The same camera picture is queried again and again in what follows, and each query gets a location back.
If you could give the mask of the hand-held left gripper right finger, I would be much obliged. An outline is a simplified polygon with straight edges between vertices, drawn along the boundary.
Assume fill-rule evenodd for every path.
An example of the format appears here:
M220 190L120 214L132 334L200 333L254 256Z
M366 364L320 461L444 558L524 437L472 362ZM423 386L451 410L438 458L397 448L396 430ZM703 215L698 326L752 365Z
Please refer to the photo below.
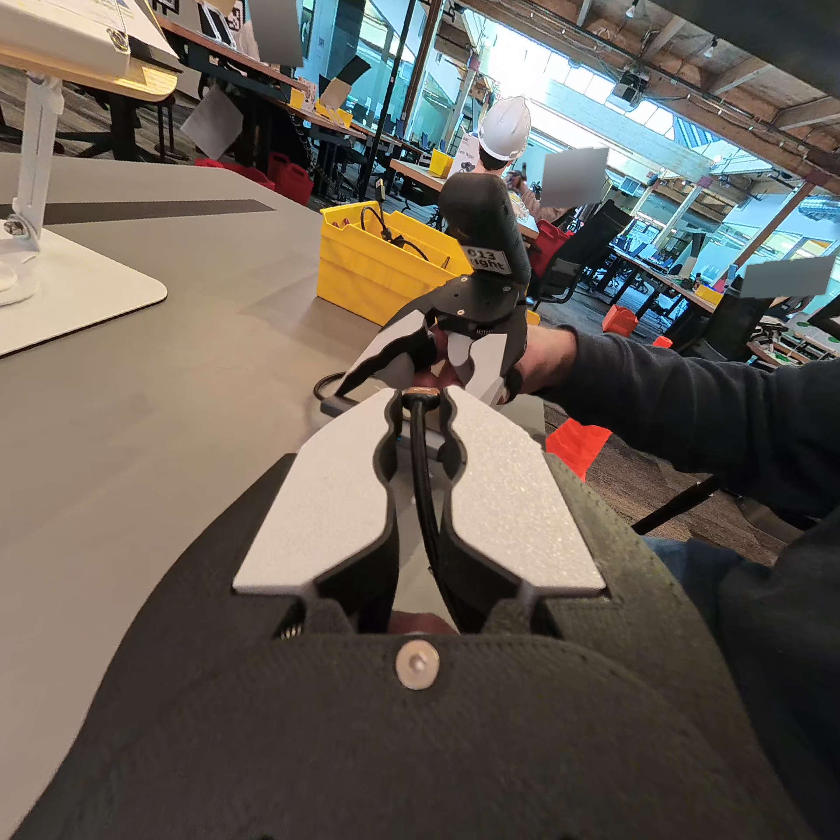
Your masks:
M458 630L476 634L513 600L594 598L606 581L552 471L524 429L451 386L440 396L448 478L436 573Z

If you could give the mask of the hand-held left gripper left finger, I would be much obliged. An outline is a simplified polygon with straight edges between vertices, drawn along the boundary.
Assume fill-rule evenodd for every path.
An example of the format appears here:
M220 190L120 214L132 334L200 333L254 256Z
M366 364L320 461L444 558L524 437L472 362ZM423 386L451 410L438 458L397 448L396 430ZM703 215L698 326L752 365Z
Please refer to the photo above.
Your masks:
M363 634L386 632L400 573L391 479L402 394L385 388L313 435L292 459L234 580L239 595L338 602Z

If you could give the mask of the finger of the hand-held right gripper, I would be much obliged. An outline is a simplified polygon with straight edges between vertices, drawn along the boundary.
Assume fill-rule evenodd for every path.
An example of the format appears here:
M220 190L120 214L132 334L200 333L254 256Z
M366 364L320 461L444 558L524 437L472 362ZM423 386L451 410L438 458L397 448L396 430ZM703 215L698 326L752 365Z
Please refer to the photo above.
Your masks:
M508 336L491 332L479 339L448 332L448 362L464 390L486 405L498 405L506 390Z
M438 362L434 323L434 308L400 310L345 372L336 396L346 396L370 379L399 392L406 391L413 385L416 373L427 371Z

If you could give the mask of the grey usb hub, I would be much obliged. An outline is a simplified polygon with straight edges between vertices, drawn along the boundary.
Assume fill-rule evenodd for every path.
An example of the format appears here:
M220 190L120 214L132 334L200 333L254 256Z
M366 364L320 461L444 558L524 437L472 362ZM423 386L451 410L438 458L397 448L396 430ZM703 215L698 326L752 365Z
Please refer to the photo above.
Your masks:
M320 397L319 401L320 412L328 417L338 417L358 405L358 402L354 399L338 395ZM406 412L403 412L403 414L403 427L399 440L404 448L409 449L411 442L410 416ZM428 459L435 463L443 463L445 438L439 430L432 426L429 420L426 424L425 444Z

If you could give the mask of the black usb cable orange plug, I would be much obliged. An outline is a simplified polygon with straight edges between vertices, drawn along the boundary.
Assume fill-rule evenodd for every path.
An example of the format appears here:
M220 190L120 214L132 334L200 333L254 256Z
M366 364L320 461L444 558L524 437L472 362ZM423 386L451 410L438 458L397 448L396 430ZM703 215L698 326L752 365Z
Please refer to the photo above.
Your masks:
M427 422L429 411L439 406L439 390L429 386L416 385L402 394L402 404L409 413L409 446L416 503L416 516L421 531L423 546L428 561L428 568L442 596L449 616L459 632L466 630L462 609L453 600L451 593L439 577L438 520L434 506L434 496L429 473L427 452Z

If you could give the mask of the person's right forearm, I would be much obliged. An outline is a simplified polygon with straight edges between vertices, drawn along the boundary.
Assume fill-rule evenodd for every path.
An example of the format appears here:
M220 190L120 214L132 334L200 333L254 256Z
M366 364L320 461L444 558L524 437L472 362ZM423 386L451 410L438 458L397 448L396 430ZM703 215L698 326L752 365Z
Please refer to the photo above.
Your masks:
M541 395L768 508L813 519L838 508L838 360L762 371L583 334L570 372Z

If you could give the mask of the person's right hand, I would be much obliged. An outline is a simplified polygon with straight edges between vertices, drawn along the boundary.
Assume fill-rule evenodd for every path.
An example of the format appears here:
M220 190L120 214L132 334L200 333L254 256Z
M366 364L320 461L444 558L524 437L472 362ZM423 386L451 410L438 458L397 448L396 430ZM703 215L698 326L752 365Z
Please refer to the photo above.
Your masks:
M520 392L536 395L561 387L571 375L577 345L578 334L572 328L529 325L526 350L516 365Z

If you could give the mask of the yellow plastic bin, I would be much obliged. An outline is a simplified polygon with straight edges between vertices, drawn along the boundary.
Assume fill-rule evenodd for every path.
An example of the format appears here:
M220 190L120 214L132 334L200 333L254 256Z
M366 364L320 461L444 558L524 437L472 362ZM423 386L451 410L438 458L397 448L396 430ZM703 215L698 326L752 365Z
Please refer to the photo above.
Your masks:
M447 268L365 233L359 225L360 205L365 203L322 211L317 286L321 299L384 327L409 301L473 270L448 233L444 234L457 246L451 254L454 265Z

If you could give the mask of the orange traffic cone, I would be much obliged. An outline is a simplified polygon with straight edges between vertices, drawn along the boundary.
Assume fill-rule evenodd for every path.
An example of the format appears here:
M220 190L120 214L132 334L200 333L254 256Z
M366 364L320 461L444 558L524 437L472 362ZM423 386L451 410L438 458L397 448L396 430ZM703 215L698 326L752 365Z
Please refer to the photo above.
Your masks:
M612 434L633 444L656 437L661 422L654 414L667 398L665 385L679 357L668 340L651 347L608 338L580 345L578 336L577 345L569 378L546 391L570 415L549 436L548 450L585 480Z

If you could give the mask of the white hard hat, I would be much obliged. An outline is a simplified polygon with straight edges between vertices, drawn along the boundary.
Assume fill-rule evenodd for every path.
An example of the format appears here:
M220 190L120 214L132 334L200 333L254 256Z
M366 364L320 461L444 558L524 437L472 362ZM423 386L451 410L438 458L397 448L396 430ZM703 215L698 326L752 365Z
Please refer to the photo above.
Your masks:
M479 148L490 157L511 163L526 150L531 132L531 113L523 96L496 101L478 128Z

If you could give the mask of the black office chair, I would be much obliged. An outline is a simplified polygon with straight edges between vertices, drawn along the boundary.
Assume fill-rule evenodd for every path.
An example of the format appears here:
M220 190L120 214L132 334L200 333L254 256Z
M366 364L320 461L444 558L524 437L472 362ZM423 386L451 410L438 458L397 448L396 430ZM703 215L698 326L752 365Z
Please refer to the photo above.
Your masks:
M603 257L609 244L632 223L634 217L606 201L587 219L556 253L542 278L532 273L528 301L535 312L544 302L559 305L568 302L577 288L584 268Z

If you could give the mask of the black slanted bar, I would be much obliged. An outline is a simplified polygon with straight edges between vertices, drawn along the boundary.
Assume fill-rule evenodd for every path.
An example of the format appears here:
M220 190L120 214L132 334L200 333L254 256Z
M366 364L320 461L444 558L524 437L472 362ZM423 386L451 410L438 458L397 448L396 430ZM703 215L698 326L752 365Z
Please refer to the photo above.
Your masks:
M640 536L647 535L673 519L679 518L711 498L721 488L718 476L698 481L646 517L636 521L632 529Z

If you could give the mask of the low red fabric bag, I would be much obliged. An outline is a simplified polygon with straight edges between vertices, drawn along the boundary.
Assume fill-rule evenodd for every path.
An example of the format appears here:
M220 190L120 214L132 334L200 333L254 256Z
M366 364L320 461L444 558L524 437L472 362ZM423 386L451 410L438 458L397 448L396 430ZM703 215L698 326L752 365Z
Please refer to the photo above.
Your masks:
M233 172L240 175L249 181L264 186L270 191L275 191L275 183L271 181L268 176L253 166L245 166L236 162L222 162L210 158L195 158L193 164L197 167L208 169L224 170L226 172Z

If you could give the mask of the white hanging paper sheet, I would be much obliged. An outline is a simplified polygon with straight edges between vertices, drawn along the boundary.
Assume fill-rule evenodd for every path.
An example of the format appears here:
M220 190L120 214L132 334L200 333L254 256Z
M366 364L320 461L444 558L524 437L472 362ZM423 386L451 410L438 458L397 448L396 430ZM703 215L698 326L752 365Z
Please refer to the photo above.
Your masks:
M220 87L209 87L181 131L207 159L219 161L242 132L244 116Z

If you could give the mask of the long wooden desk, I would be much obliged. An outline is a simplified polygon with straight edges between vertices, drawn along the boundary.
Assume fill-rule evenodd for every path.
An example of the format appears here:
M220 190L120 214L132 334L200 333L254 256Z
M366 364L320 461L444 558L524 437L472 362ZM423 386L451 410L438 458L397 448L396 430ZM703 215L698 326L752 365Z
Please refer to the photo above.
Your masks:
M291 92L303 91L299 80L237 52L233 47L153 13L181 65L197 71L219 92L242 119L236 139L227 147L234 160L268 172L270 155L288 160L312 173L312 148L303 118L291 113Z

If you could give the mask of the person's dark jacket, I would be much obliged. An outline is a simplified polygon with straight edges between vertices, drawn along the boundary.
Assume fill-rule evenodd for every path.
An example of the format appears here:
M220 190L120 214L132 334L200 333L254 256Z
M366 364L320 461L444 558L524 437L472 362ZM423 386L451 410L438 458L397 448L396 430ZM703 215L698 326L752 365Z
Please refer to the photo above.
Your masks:
M839 837L839 511L772 568L718 588L718 632L762 751L820 838Z

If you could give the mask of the white document holder stand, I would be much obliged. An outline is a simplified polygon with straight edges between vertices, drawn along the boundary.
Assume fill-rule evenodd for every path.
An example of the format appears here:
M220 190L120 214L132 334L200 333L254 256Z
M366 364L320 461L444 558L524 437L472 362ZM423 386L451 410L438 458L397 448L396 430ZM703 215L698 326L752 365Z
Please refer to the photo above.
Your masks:
M45 228L62 84L160 102L175 59L147 3L2 1L2 66L27 76L17 190L2 212L1 353L26 350L147 308L166 288Z

